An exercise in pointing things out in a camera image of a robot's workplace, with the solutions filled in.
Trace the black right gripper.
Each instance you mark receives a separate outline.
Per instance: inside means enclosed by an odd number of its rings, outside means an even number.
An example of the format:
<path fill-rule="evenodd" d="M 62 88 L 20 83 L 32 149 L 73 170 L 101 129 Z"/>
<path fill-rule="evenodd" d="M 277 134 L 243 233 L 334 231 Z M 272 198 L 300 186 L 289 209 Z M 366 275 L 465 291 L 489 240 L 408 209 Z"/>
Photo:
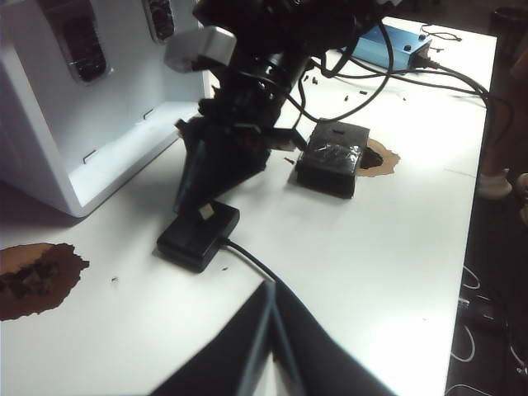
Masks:
<path fill-rule="evenodd" d="M 272 83 L 245 74 L 226 78 L 199 101 L 198 115 L 177 121 L 186 149 L 177 214 L 198 210 L 263 171 L 270 149 L 306 148 L 294 126 L 276 126 L 287 94 Z"/>

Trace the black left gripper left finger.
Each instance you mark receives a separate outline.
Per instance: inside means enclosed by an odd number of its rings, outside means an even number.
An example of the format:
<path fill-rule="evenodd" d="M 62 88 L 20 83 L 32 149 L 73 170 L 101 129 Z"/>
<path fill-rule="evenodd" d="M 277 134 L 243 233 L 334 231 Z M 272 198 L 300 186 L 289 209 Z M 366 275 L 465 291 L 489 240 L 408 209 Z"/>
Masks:
<path fill-rule="evenodd" d="M 263 281 L 218 335 L 153 395 L 252 395 L 271 342 L 274 283 Z"/>

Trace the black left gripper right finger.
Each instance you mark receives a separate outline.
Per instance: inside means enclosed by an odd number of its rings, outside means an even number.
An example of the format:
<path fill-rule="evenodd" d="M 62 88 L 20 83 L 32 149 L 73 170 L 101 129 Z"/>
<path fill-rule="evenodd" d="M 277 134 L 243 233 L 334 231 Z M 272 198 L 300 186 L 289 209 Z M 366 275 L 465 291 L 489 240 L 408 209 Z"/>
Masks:
<path fill-rule="evenodd" d="M 307 395 L 393 395 L 386 385 L 328 335 L 284 283 L 276 307 L 299 383 Z"/>

